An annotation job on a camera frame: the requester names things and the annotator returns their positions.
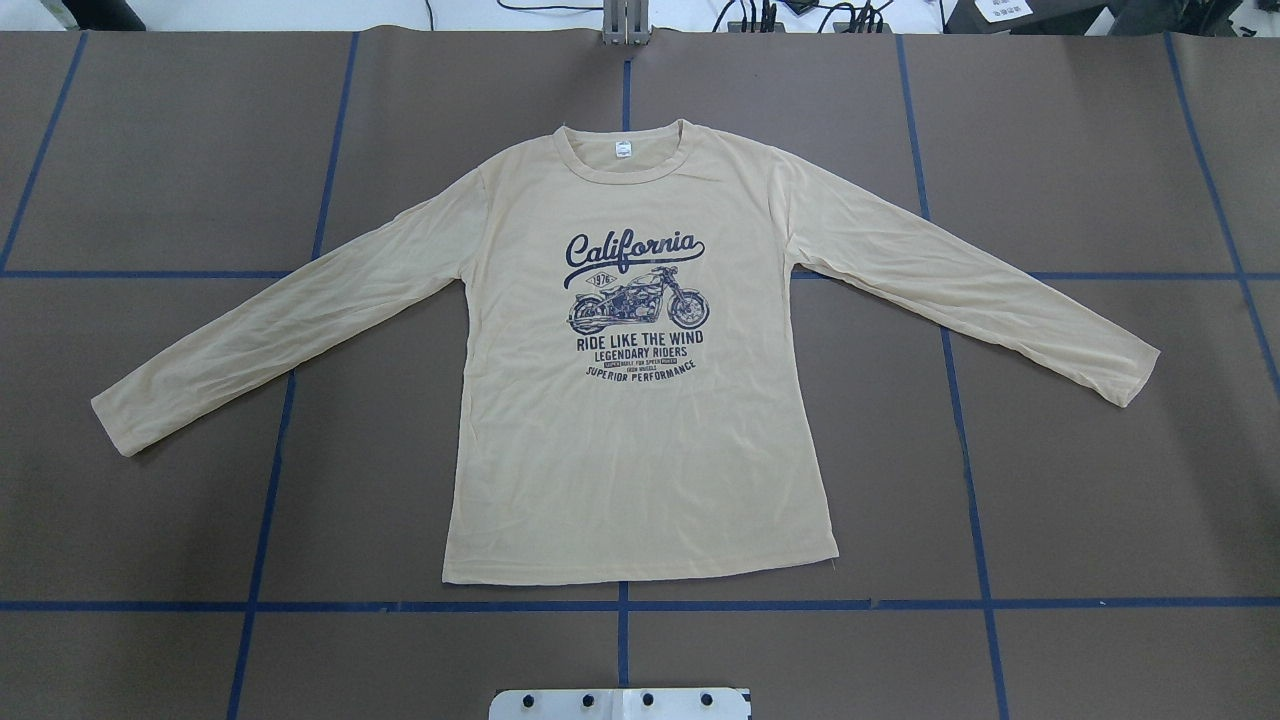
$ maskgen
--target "crew neck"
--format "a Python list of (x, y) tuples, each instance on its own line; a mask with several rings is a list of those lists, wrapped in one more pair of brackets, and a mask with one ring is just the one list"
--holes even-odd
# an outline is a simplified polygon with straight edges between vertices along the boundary
[[(586, 142), (640, 142), (664, 137), (676, 137), (676, 149), (657, 165), (639, 170), (605, 170), (591, 167), (582, 160), (575, 145)], [(698, 140), (698, 126), (681, 118), (668, 126), (640, 131), (586, 132), (561, 126), (552, 133), (552, 141), (561, 160), (582, 179), (604, 184), (635, 184), (650, 182), (671, 174), (689, 159)]]

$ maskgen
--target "white metal plate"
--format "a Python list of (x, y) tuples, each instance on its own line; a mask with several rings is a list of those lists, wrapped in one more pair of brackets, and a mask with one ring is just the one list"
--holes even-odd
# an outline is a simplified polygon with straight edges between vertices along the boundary
[(489, 720), (750, 720), (750, 717), (751, 691), (736, 688), (503, 691), (489, 703)]

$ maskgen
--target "motorcycle wheel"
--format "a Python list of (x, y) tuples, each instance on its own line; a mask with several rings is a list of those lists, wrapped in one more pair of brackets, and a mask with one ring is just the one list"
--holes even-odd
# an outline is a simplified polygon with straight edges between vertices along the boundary
[(570, 327), (581, 334), (595, 334), (604, 329), (604, 325), (589, 325), (582, 327), (579, 320), (585, 320), (589, 318), (595, 318), (600, 314), (600, 299), (599, 297), (584, 297), (573, 304), (572, 320), (570, 320)]
[(686, 331), (691, 331), (707, 322), (707, 316), (710, 315), (710, 307), (707, 306), (707, 301), (703, 300), (701, 295), (691, 290), (686, 290), (682, 295), (685, 296), (684, 300), (677, 297), (671, 302), (668, 314), (671, 315), (671, 322)]

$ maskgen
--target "shirt sleeve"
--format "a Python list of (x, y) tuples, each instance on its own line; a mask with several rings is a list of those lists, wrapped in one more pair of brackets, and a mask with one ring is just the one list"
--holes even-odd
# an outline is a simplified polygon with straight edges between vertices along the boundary
[(92, 400), (124, 456), (467, 277), (484, 234), (479, 169), (307, 263)]
[(1015, 350), (1125, 407), (1160, 351), (1027, 273), (782, 152), (787, 252), (941, 325)]

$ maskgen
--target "motorcycle graphic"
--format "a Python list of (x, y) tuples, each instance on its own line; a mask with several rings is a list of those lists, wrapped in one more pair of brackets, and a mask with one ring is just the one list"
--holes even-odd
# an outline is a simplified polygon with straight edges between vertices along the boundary
[(680, 287), (676, 268), (666, 265), (622, 287), (579, 295), (568, 314), (568, 324), (579, 333), (595, 334), (608, 325), (654, 323), (662, 315), (662, 300), (668, 287), (673, 295), (667, 309), (671, 322), (686, 331), (707, 322), (710, 313), (707, 300), (696, 290)]

